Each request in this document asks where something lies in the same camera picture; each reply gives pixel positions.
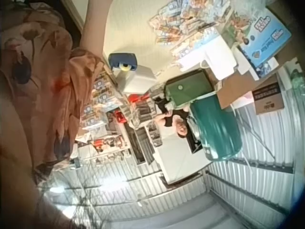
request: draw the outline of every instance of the orange floral fabric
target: orange floral fabric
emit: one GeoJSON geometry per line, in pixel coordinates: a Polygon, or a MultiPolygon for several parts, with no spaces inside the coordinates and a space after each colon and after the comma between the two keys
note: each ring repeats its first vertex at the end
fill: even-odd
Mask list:
{"type": "Polygon", "coordinates": [[[61,16],[44,3],[2,13],[1,65],[26,133],[36,177],[69,158],[84,104],[103,68],[92,53],[71,50],[61,16]]]}

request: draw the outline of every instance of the person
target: person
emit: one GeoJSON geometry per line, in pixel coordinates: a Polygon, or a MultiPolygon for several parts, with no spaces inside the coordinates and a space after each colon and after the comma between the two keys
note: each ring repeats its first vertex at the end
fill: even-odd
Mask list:
{"type": "Polygon", "coordinates": [[[185,106],[180,110],[167,111],[165,104],[166,99],[156,101],[162,114],[158,114],[154,120],[163,129],[163,127],[173,127],[180,138],[185,138],[188,131],[186,126],[186,118],[189,115],[189,106],[185,106]]]}
{"type": "Polygon", "coordinates": [[[89,0],[79,48],[44,3],[1,0],[1,228],[79,228],[37,184],[68,160],[83,107],[103,68],[112,0],[89,0]]]}

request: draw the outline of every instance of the metal ceiling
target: metal ceiling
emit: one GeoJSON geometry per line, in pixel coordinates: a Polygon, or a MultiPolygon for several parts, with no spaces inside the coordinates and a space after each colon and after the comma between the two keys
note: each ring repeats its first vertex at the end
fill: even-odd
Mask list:
{"type": "Polygon", "coordinates": [[[288,91],[283,99],[285,109],[269,114],[256,115],[253,104],[237,110],[243,151],[228,162],[208,166],[207,179],[199,176],[182,187],[167,189],[155,161],[137,165],[131,157],[53,172],[46,186],[66,190],[46,195],[60,208],[77,206],[79,218],[91,208],[100,219],[122,221],[177,208],[203,194],[207,185],[255,227],[274,228],[293,204],[295,157],[305,152],[304,96],[288,91]],[[125,186],[115,191],[101,188],[105,180],[116,179],[126,182],[125,186]]]}
{"type": "Polygon", "coordinates": [[[243,151],[207,168],[211,191],[258,228],[283,221],[293,205],[295,160],[304,168],[305,96],[291,90],[283,99],[277,112],[256,115],[254,104],[238,109],[243,151]]]}
{"type": "Polygon", "coordinates": [[[46,192],[46,195],[58,206],[94,207],[106,220],[160,214],[205,192],[202,174],[181,187],[173,188],[164,186],[159,178],[161,175],[156,162],[137,166],[133,158],[127,158],[99,167],[88,163],[78,170],[54,172],[44,188],[65,187],[64,193],[46,192]],[[124,185],[112,191],[103,190],[105,180],[119,180],[124,185]]]}

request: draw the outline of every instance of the black shirt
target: black shirt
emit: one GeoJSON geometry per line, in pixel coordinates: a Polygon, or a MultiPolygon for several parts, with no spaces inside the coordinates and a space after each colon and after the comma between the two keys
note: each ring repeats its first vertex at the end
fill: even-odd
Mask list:
{"type": "Polygon", "coordinates": [[[166,127],[170,127],[173,125],[173,116],[178,115],[180,116],[183,120],[186,120],[187,116],[189,115],[188,112],[184,111],[183,109],[181,110],[173,110],[173,114],[171,117],[165,117],[165,125],[166,127]]]}

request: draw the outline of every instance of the blue box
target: blue box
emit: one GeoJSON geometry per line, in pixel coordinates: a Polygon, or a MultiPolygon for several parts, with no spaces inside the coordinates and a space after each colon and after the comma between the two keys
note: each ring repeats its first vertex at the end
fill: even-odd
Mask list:
{"type": "Polygon", "coordinates": [[[254,68],[273,57],[291,37],[267,8],[255,11],[250,18],[233,12],[225,27],[254,68]]]}

